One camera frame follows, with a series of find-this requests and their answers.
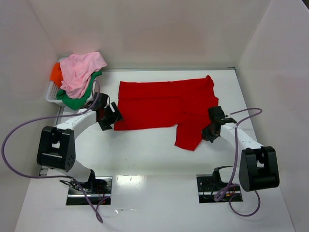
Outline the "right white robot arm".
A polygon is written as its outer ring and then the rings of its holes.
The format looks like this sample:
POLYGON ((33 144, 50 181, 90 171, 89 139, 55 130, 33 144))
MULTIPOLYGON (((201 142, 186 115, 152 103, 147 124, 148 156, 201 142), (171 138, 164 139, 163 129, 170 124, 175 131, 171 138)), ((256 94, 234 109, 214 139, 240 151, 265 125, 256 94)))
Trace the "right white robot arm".
POLYGON ((239 127, 239 122, 233 127, 225 123, 210 123, 201 131, 202 139, 213 143, 221 137, 233 146, 240 161, 236 165, 239 183, 246 192, 277 188, 280 177, 275 149, 258 143, 239 127))

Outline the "red t shirt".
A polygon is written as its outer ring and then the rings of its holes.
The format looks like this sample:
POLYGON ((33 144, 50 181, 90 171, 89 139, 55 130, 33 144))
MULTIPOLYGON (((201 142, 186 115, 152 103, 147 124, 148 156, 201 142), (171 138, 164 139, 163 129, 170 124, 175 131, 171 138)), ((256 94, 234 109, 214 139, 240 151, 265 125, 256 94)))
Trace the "red t shirt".
POLYGON ((214 81, 204 78, 167 82, 120 82, 115 131, 176 126, 175 146, 194 151, 210 124, 208 109, 218 106, 214 81))

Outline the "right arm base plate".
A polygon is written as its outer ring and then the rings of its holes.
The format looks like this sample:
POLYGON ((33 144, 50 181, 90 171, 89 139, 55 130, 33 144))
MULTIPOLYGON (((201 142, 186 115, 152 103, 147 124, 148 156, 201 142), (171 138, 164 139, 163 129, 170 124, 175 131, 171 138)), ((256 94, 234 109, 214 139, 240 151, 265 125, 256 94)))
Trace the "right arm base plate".
POLYGON ((241 195, 240 187, 230 187, 226 192, 225 196, 219 201, 214 200, 215 194, 225 188, 227 183, 223 182, 221 178, 215 180, 213 175, 197 175, 197 190, 199 203, 228 203, 230 199, 231 202, 242 202, 243 198, 241 195))

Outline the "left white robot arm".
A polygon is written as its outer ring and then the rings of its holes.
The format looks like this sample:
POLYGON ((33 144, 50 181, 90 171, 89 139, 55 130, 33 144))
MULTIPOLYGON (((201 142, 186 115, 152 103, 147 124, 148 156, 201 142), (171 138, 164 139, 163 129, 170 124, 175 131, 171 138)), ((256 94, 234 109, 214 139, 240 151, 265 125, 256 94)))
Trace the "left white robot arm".
POLYGON ((95 172, 76 159, 75 139, 88 127, 98 123, 102 131, 112 129, 112 124, 122 120, 115 102, 108 106, 81 109, 78 113, 55 127, 46 126, 41 132, 37 163, 61 171, 75 179, 85 189, 95 189, 101 183, 95 172))

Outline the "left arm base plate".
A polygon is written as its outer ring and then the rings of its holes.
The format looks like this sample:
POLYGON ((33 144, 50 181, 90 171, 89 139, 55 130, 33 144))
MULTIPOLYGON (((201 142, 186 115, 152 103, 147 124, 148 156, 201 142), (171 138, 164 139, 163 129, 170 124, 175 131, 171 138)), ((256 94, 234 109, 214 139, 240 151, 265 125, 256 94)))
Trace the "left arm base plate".
MULTIPOLYGON (((93 205, 97 205, 102 201, 102 205, 110 205, 111 204, 111 192, 112 192, 112 177, 96 177, 98 181, 98 186, 94 187, 92 190, 84 189, 89 198, 90 202, 93 205)), ((63 183, 68 188, 67 206, 76 206, 76 205, 88 205, 86 198, 84 197, 82 191, 73 181, 63 181, 63 183)))

